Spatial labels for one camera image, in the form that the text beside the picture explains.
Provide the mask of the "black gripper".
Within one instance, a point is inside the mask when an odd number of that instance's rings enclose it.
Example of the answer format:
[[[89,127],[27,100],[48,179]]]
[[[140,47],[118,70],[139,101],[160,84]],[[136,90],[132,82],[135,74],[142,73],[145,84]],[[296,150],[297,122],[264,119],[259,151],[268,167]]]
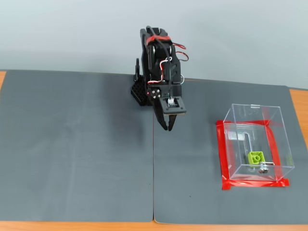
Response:
[[[154,113],[158,123],[164,130],[171,131],[173,129],[177,115],[168,116],[167,127],[160,98],[181,96],[181,84],[169,85],[166,82],[158,84],[148,84],[146,87],[146,96],[148,96],[148,99],[153,105]]]

